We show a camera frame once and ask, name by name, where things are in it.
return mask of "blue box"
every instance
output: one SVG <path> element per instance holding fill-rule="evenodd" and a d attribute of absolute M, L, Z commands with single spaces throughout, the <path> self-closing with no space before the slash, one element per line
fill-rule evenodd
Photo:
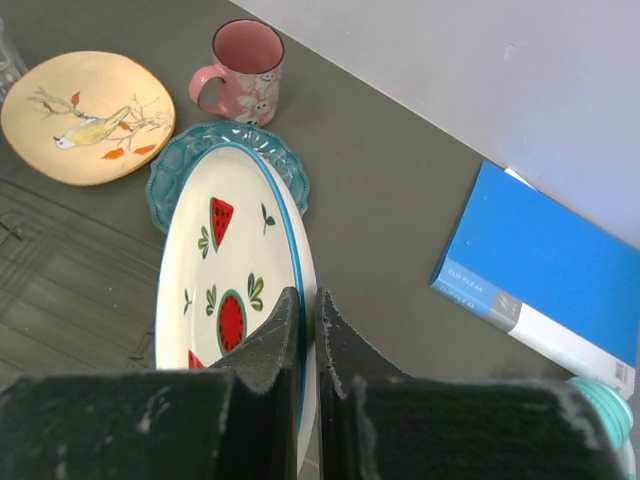
<path fill-rule="evenodd" d="M 431 287 L 574 374 L 633 393 L 640 252 L 490 162 Z"/>

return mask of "bird illustration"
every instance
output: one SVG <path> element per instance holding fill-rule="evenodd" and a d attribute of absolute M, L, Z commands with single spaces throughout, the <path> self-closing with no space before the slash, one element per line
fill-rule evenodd
<path fill-rule="evenodd" d="M 131 107 L 122 107 L 109 118 L 89 117 L 80 125 L 71 127 L 62 137 L 53 137 L 58 148 L 69 150 L 75 146 L 94 145 L 111 135 L 120 122 L 131 113 Z"/>

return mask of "mug handle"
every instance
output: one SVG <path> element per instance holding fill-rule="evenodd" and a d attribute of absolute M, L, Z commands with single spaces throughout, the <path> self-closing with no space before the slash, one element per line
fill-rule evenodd
<path fill-rule="evenodd" d="M 200 102 L 202 89 L 207 82 L 213 80 L 214 78 L 219 78 L 223 82 L 226 82 L 227 80 L 227 72 L 219 64 L 207 65 L 206 67 L 202 67 L 201 69 L 199 69 L 196 73 L 193 74 L 193 77 L 191 77 L 191 81 L 189 82 L 189 96 L 191 97 L 193 103 L 198 105 L 198 107 L 205 112 L 228 116 L 229 110 L 227 110 L 227 107 L 222 105 L 220 102 L 218 102 L 216 105 Z"/>

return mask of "teal plate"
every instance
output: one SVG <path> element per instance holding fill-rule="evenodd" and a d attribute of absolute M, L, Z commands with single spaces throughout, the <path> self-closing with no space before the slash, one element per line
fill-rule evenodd
<path fill-rule="evenodd" d="M 239 143 L 260 154 L 284 180 L 300 215 L 306 212 L 309 177 L 298 156 L 280 137 L 255 125 L 230 121 L 205 123 L 173 137 L 151 164 L 147 202 L 153 223 L 164 233 L 169 230 L 180 192 L 202 154 L 227 142 Z"/>

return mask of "pink mug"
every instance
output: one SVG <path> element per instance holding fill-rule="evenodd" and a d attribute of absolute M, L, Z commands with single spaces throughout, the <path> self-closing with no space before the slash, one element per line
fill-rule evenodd
<path fill-rule="evenodd" d="M 256 20 L 234 20 L 218 29 L 211 42 L 213 65 L 198 70 L 189 96 L 206 112 L 237 122 L 264 126 L 278 105 L 284 44 L 274 29 Z M 203 104 L 205 84 L 216 79 L 218 104 Z"/>

